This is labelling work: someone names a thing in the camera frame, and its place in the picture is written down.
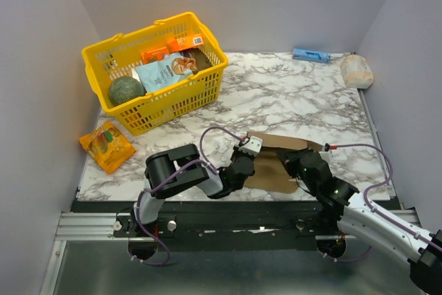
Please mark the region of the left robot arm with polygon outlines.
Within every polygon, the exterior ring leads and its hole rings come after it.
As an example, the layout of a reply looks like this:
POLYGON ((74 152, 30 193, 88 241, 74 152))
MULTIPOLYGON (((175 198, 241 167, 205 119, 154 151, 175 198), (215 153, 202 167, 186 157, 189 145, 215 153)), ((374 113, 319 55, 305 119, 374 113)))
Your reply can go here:
POLYGON ((255 173, 254 160, 261 143, 252 139, 236 146, 227 167, 212 169, 200 158, 197 146, 187 144, 153 154, 146 159, 145 185, 129 227, 138 236, 148 235, 164 201, 192 187, 199 188, 210 199, 220 199, 243 188, 255 173))

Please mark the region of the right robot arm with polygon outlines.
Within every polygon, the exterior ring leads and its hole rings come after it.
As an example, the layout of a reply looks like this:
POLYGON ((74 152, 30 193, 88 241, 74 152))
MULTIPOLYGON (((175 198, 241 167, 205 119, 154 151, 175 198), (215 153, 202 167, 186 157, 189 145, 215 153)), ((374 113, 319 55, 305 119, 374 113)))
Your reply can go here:
POLYGON ((292 178, 304 182, 321 203, 318 227, 338 229, 410 268, 411 281, 426 294, 441 293, 441 232, 432 233, 370 200, 366 192, 332 175, 320 153, 311 149, 276 154, 292 178))

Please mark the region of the brown cardboard box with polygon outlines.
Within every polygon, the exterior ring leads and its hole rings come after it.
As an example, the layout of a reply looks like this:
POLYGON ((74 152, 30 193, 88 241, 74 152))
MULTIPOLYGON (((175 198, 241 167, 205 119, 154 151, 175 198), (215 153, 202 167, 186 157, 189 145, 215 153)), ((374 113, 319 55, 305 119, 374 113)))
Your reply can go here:
POLYGON ((310 140, 258 131, 249 131, 247 136, 261 138, 262 148, 253 162, 255 174, 245 181, 245 187, 278 193, 294 193, 298 185, 297 182, 291 181, 292 177, 287 174, 276 153, 301 151, 307 148, 320 151, 323 147, 322 144, 310 140))

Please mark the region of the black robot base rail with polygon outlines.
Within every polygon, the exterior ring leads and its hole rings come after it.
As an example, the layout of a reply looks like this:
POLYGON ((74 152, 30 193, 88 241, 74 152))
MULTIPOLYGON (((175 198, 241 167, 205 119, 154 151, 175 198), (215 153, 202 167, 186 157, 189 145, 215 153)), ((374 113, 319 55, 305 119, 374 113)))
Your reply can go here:
MULTIPOLYGON (((137 226, 131 202, 74 201, 61 216, 57 238, 125 244, 148 255, 159 248, 137 226)), ((314 251, 341 235, 321 205, 312 201, 165 202, 148 230, 172 252, 297 249, 314 251)))

